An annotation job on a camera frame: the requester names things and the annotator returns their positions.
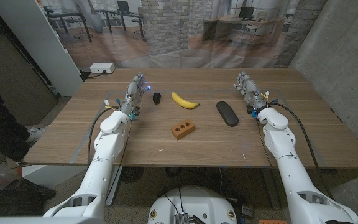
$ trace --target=desk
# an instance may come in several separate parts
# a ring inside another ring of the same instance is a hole
[[[103,110],[103,100],[108,98],[114,104],[116,98],[122,99],[127,85],[139,71],[152,89],[144,95],[140,116],[132,122],[123,166],[269,166],[257,123],[247,114],[243,97],[232,87],[239,69],[116,69],[112,75],[87,80],[29,151],[25,161],[85,165],[86,133]],[[358,140],[297,70],[245,71],[262,90],[270,90],[271,99],[278,98],[302,120],[321,168],[358,169]],[[152,102],[155,91],[162,95],[159,105]],[[171,91],[201,106],[184,109],[172,100]],[[226,101],[233,108],[239,118],[237,126],[229,127],[222,120],[216,109],[219,101]],[[303,164],[314,167],[296,121],[281,108],[277,110],[289,119]],[[104,114],[95,126],[93,139],[99,133],[100,122],[108,115]],[[177,141],[170,129],[185,119],[190,119],[196,130]],[[277,166],[271,154],[270,160]]]
[[[105,9],[100,9],[100,10],[97,10],[97,11],[102,12],[102,13],[104,13],[104,15],[106,15],[106,19],[107,19],[107,23],[108,23],[110,32],[112,32],[112,31],[111,31],[111,25],[110,25],[110,20],[109,20],[109,13],[121,16],[121,22],[122,22],[122,26],[124,27],[124,31],[127,30],[126,27],[125,27],[124,16],[138,18],[138,20],[139,20],[138,23],[139,23],[139,28],[140,28],[140,35],[142,36],[142,40],[144,42],[146,42],[146,38],[144,38],[144,35],[143,35],[142,16],[140,16],[138,14],[127,14],[127,13],[123,13],[123,12],[114,12],[114,11],[105,10]]]
[[[283,29],[284,26],[284,22],[285,22],[285,17],[283,18],[276,18],[276,19],[271,19],[271,20],[264,20],[264,21],[254,21],[254,20],[243,20],[241,18],[238,18],[238,16],[234,16],[234,15],[228,15],[228,16],[222,16],[219,18],[215,18],[215,19],[205,19],[204,20],[204,26],[203,26],[203,40],[209,39],[210,37],[208,36],[212,36],[213,38],[215,37],[215,32],[216,32],[216,25],[217,24],[248,24],[248,25],[255,25],[258,27],[263,27],[263,26],[268,26],[268,25],[274,25],[274,29],[273,29],[273,33],[272,36],[269,40],[268,45],[269,46],[273,46],[278,42],[278,38],[280,38],[280,34],[281,34],[281,30]],[[224,34],[224,36],[227,36],[227,34],[230,32],[231,30],[231,26],[226,26],[226,29],[224,31],[222,31],[222,33]]]
[[[63,17],[67,17],[67,16],[80,16],[82,21],[85,21],[85,17],[84,15],[82,15],[82,13],[79,13],[77,11],[74,10],[69,10],[69,9],[62,9],[62,12],[56,12],[56,13],[47,13],[49,18],[60,18],[60,22],[62,22],[62,26],[65,29],[66,34],[68,34],[68,30],[65,24],[65,21],[63,20]],[[91,34],[88,30],[88,26],[86,26],[86,23],[83,22],[84,24],[84,28],[86,30],[86,35],[88,36],[88,39],[90,42],[92,42],[92,38],[91,38]]]

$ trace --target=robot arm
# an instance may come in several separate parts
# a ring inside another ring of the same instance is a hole
[[[139,114],[144,88],[143,74],[130,82],[120,111],[114,111],[100,125],[95,139],[95,155],[80,188],[61,204],[47,211],[44,217],[93,217],[103,220],[108,186],[114,160],[124,149],[129,121]]]
[[[264,142],[277,161],[284,184],[291,221],[294,224],[325,224],[326,221],[355,223],[358,216],[348,207],[320,192],[310,180],[295,151],[295,135],[288,127],[288,119],[269,107],[260,90],[242,71],[234,88],[239,90],[263,127]]]

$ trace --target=office backdrop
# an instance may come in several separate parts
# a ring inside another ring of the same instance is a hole
[[[72,21],[81,17],[63,18],[67,32],[59,18],[49,19],[82,70],[107,62],[117,68],[273,68],[284,43],[299,45],[304,39],[286,40],[298,2],[128,0],[129,12],[121,17],[110,13],[119,9],[117,0],[39,0],[53,14],[80,10],[84,15],[92,42],[84,23]],[[91,21],[90,4],[100,15],[101,33]],[[313,9],[307,13],[311,20],[318,16]]]

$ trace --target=brick pillar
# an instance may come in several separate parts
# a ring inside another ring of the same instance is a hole
[[[275,68],[287,68],[313,27],[327,0],[299,0]]]
[[[203,33],[204,19],[212,17],[213,0],[190,0],[189,35]]]
[[[188,48],[189,0],[142,0],[149,55]]]

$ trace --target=yellow banana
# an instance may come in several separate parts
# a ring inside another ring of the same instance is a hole
[[[195,108],[196,106],[200,105],[199,103],[193,103],[193,102],[189,102],[189,101],[186,101],[182,98],[180,98],[180,96],[178,96],[175,92],[172,92],[172,99],[177,103],[179,104],[179,106],[182,106],[184,108],[187,108],[187,109],[193,109]]]

